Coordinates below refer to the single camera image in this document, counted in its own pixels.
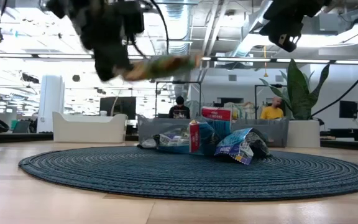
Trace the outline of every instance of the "man in black shirt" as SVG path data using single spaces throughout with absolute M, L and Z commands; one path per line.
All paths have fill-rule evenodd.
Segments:
M 169 110 L 169 118 L 174 119 L 190 119 L 190 109 L 183 105 L 185 103 L 185 99 L 183 97 L 177 97 L 177 105 L 172 106 Z

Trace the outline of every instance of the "person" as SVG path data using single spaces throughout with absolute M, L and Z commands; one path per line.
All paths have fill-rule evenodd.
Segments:
M 177 97 L 177 105 L 169 110 L 169 118 L 190 119 L 190 109 L 184 105 L 185 99 L 182 96 Z
M 279 119 L 284 117 L 283 110 L 280 109 L 282 99 L 275 96 L 271 106 L 265 107 L 260 115 L 261 119 Z

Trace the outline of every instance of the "blue woven rug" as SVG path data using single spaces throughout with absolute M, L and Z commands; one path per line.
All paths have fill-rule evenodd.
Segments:
M 182 200 L 255 201 L 358 192 L 358 165 L 273 151 L 245 166 L 225 157 L 167 154 L 136 147 L 55 151 L 20 161 L 40 179 L 113 194 Z

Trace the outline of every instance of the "white planter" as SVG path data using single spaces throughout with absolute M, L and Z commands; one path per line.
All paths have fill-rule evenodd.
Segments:
M 290 121 L 287 147 L 320 147 L 320 125 L 318 121 Z

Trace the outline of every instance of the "gray bin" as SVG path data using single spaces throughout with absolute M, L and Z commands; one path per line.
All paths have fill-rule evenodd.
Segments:
M 137 115 L 137 132 L 139 135 L 139 142 L 143 142 L 155 134 L 167 133 L 175 128 L 187 128 L 190 122 L 191 119 L 149 119 L 144 116 Z
M 287 146 L 289 122 L 288 118 L 281 120 L 246 119 L 233 123 L 231 129 L 235 131 L 244 128 L 255 128 L 268 137 L 269 147 L 285 147 Z

